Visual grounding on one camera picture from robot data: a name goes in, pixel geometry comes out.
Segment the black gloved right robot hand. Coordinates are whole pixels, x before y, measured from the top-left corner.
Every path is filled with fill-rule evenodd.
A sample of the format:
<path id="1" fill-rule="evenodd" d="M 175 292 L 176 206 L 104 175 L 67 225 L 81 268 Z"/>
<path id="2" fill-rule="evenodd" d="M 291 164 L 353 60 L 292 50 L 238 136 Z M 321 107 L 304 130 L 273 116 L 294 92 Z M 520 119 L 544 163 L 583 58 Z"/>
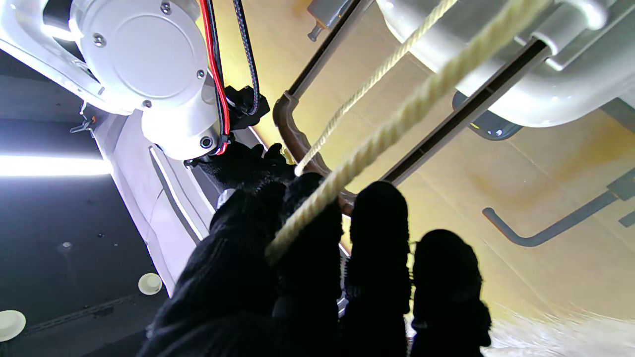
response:
<path id="1" fill-rule="evenodd" d="M 241 189 L 256 192 L 272 182 L 286 184 L 295 178 L 295 166 L 287 163 L 283 145 L 276 143 L 265 149 L 261 144 L 248 147 L 232 142 L 220 155 L 207 155 L 191 161 L 218 189 Z"/>

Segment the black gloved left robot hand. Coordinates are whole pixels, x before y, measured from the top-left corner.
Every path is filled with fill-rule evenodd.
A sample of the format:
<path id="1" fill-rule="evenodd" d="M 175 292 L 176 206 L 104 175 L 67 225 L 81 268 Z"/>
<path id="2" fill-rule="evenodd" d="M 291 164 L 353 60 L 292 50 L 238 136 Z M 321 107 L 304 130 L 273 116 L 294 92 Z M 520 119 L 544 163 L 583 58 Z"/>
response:
<path id="1" fill-rule="evenodd" d="M 328 205 L 277 264 L 264 250 L 320 185 L 304 174 L 237 190 L 216 212 L 141 357 L 480 357 L 492 319 L 474 249 L 445 229 L 410 253 L 408 207 L 394 185 L 359 192 L 342 288 L 342 215 Z"/>

